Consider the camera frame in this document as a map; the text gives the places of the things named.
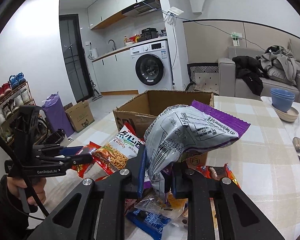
cardboard box on floor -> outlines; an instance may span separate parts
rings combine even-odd
[[[66,110],[68,119],[76,132],[80,132],[94,122],[90,111],[89,102],[79,102]]]
[[[128,122],[142,138],[156,117],[168,106],[191,105],[193,100],[214,106],[213,93],[195,91],[149,90],[137,95],[124,105],[113,110],[118,131]]]

washing machine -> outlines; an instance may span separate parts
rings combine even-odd
[[[172,90],[172,68],[168,41],[151,42],[130,49],[138,78],[138,92]]]

blue shoe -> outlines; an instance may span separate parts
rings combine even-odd
[[[24,82],[26,82],[26,79],[24,78],[24,75],[23,75],[22,72],[17,75],[17,80],[18,80],[19,85],[21,85]]]
[[[15,75],[10,76],[9,83],[12,90],[16,89],[19,86],[19,82],[17,81],[17,77]]]

washing machine door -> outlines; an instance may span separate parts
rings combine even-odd
[[[154,86],[163,78],[164,65],[158,57],[145,54],[136,62],[136,73],[143,84]]]

faucet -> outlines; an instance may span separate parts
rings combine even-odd
[[[115,46],[114,40],[109,40],[109,41],[108,41],[108,44],[110,43],[110,41],[112,41],[112,42],[113,42],[113,46],[114,46],[114,48],[112,47],[112,50],[116,50],[116,49],[117,49],[117,47]]]

